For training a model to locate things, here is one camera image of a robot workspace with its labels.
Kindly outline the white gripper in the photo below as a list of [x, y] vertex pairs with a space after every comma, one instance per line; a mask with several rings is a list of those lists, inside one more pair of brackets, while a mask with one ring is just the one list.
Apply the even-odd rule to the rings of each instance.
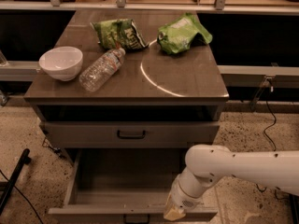
[[178, 175], [171, 186], [168, 201], [164, 207], [164, 219], [175, 221], [193, 210], [204, 193], [203, 181], [199, 177]]

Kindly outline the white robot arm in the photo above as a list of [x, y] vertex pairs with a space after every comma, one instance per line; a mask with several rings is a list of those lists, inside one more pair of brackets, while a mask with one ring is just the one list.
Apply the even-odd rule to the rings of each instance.
[[196, 145], [186, 152], [185, 164], [165, 204], [164, 219], [169, 221], [185, 217], [225, 176], [299, 195], [298, 151], [233, 152], [223, 146]]

